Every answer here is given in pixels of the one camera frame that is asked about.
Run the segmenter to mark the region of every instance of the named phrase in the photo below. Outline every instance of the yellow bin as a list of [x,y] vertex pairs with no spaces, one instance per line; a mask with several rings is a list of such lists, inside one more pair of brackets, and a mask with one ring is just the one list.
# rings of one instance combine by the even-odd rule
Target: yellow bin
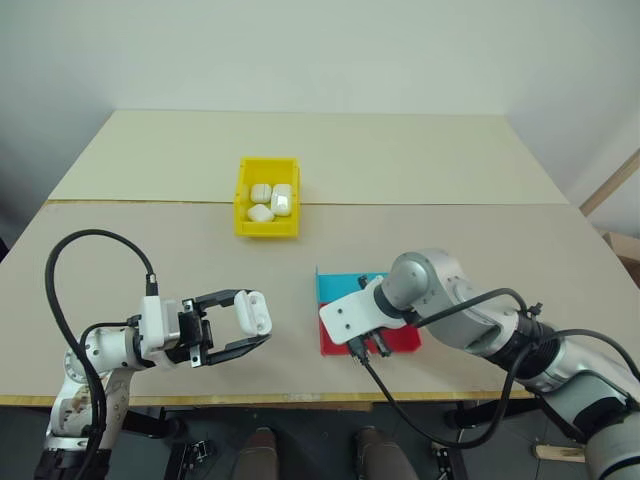
[[[251,187],[256,183],[288,183],[293,190],[293,208],[288,217],[275,217],[272,222],[252,222],[247,210]],[[244,237],[297,237],[300,210],[300,170],[295,158],[243,158],[238,174],[238,186],[233,198],[233,224],[236,235]]]

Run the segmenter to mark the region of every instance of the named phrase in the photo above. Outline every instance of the table surface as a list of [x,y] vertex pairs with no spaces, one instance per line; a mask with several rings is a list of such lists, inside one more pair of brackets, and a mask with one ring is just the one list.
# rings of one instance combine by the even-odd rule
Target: table surface
[[[87,227],[138,244],[166,298],[258,289],[273,317],[273,338],[244,358],[212,368],[181,365],[136,374],[133,404],[381,399],[352,359],[320,355],[315,270],[386,271],[398,254],[427,247],[448,250],[479,286],[508,286],[529,303],[543,302],[544,321],[597,329],[640,356],[638,289],[568,205],[303,205],[299,238],[265,241],[233,235],[231,205],[53,203],[38,213],[0,268],[0,403],[49,404],[60,388],[65,344],[46,303],[44,264],[60,238]],[[56,280],[76,332],[137,313],[143,294],[139,262],[104,238],[86,238],[65,250]],[[212,309],[210,316],[217,347],[242,336],[232,309]],[[399,398],[496,396],[500,369],[438,343],[427,331],[422,338],[417,353],[373,360]]]
[[294,157],[304,203],[566,203],[503,116],[116,111],[51,199],[229,202]]

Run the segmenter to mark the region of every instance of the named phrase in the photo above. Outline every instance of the table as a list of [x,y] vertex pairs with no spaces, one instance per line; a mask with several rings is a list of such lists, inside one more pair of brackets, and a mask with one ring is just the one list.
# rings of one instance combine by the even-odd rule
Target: table
[[[89,165],[98,159],[102,165],[107,158],[103,149],[119,152],[124,148],[120,142],[110,145],[89,155],[96,148],[90,145],[81,160]],[[141,147],[136,148],[139,154]],[[511,174],[528,171],[527,165],[525,161],[520,173],[514,168]],[[83,168],[86,175],[89,167]],[[181,168],[192,171],[188,162]],[[76,175],[74,169],[69,175]],[[163,297],[182,299],[222,288],[253,288],[266,295],[273,318],[273,338],[243,359],[212,368],[181,365],[171,371],[154,368],[136,374],[133,405],[381,400],[366,372],[352,359],[320,355],[315,269],[385,271],[398,254],[431,246],[455,255],[476,284],[509,286],[529,303],[543,302],[545,321],[597,329],[620,340],[632,356],[640,356],[638,290],[578,210],[556,201],[555,187],[549,186],[548,179],[542,177],[546,187],[530,193],[538,191],[535,202],[510,197],[507,189],[502,191],[508,197],[504,205],[411,205],[410,201],[402,204],[409,197],[397,188],[391,193],[397,204],[334,205],[320,201],[330,193],[320,194],[322,182],[305,181],[303,161],[301,174],[303,199],[309,188],[316,191],[317,202],[302,205],[299,238],[266,241],[233,235],[230,203],[74,200],[72,184],[63,181],[68,190],[56,190],[0,265],[3,337],[8,339],[0,352],[5,377],[0,404],[50,405],[57,394],[65,344],[46,304],[44,264],[61,237],[88,227],[106,228],[137,243],[154,264]],[[156,179],[153,174],[147,176]],[[489,177],[479,179],[477,192],[489,192],[489,181]],[[119,188],[118,196],[126,197],[127,189]],[[137,313],[143,294],[142,267],[115,242],[103,238],[76,242],[63,253],[57,274],[61,304],[74,331]],[[210,316],[217,346],[243,336],[230,309],[213,309]],[[415,354],[373,360],[399,399],[498,396],[504,377],[500,369],[439,344],[426,331],[422,338],[424,345]],[[513,396],[526,393],[518,390]]]

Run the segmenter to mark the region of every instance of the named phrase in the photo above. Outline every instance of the floor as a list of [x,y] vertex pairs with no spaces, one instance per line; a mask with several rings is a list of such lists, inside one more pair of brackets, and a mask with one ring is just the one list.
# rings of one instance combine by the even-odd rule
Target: floor
[[[411,404],[409,413],[436,434],[455,436],[442,422],[442,412],[451,404]],[[215,456],[197,466],[188,480],[228,479],[237,452],[258,426],[277,432],[283,480],[354,480],[352,434],[360,427],[375,425],[389,433],[405,451],[421,480],[436,480],[439,471],[427,441],[413,432],[386,404],[372,412],[210,408],[171,412],[180,416],[187,432],[179,439],[209,439]],[[48,418],[45,413],[0,408],[0,478],[29,479],[40,456]],[[467,430],[463,439],[475,434]],[[162,479],[175,439],[152,440],[121,434],[111,457],[110,479]],[[538,461],[531,454],[535,443],[571,445],[540,412],[505,420],[496,436],[474,450],[463,452],[470,480],[582,480],[582,464]]]

